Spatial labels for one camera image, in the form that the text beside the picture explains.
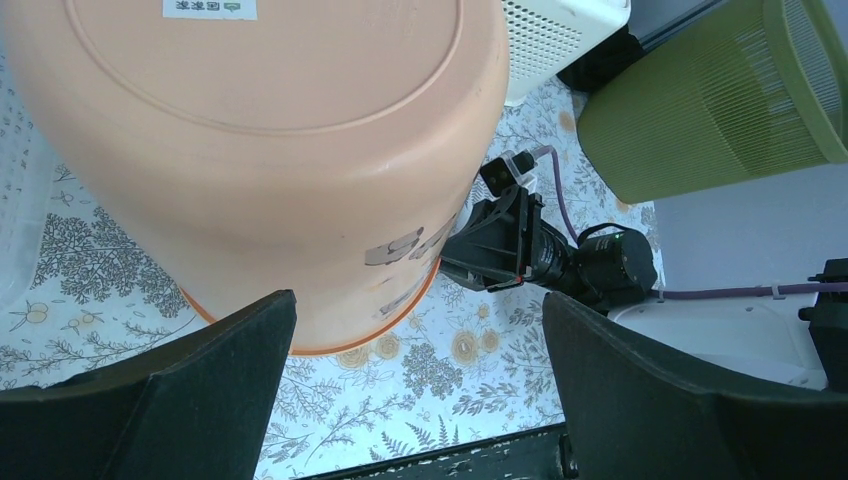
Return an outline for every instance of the white plastic basket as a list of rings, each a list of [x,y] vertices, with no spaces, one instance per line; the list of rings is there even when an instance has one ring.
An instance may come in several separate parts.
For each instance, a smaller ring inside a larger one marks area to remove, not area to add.
[[[0,42],[0,309],[35,274],[55,159],[15,93]]]
[[[545,80],[623,27],[630,0],[501,0],[509,29],[509,90],[515,106]]]

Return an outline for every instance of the floral patterned tablecloth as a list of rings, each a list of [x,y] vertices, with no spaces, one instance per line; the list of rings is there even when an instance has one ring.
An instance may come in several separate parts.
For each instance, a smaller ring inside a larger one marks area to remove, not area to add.
[[[552,144],[579,230],[601,222],[648,235],[654,209],[626,205],[577,142],[582,97],[557,80],[507,108],[489,149]],[[564,230],[552,168],[535,170],[548,222]],[[475,185],[469,204],[485,196]],[[203,328],[174,283],[59,165],[32,288],[0,312],[0,388],[49,385]],[[563,420],[540,326],[544,291],[475,293],[439,276],[397,328],[325,358],[290,358],[256,478],[282,480]]]

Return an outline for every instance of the white device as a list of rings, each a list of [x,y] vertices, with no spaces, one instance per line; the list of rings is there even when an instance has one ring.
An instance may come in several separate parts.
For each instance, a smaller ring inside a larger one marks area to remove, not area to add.
[[[623,27],[630,0],[502,0],[509,29],[506,105],[524,97]]]
[[[809,323],[798,310],[816,294],[717,300],[649,300],[609,318],[647,337],[752,377],[822,390],[822,368]]]

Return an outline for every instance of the label sticker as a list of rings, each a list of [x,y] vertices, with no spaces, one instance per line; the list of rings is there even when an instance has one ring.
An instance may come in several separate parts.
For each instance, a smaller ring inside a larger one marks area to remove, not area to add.
[[[208,2],[200,0],[163,0],[165,18],[196,20],[257,20],[256,0]]]

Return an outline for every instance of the white plastic container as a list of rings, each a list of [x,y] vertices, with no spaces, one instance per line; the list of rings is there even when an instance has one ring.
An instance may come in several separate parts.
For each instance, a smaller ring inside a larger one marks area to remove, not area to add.
[[[0,43],[0,309],[29,288],[55,156],[24,110]]]
[[[609,318],[701,360],[772,382],[821,390],[827,386],[809,323],[798,310],[816,294],[716,300],[649,300]]]
[[[509,28],[509,90],[516,106],[545,80],[623,27],[630,0],[502,0]]]

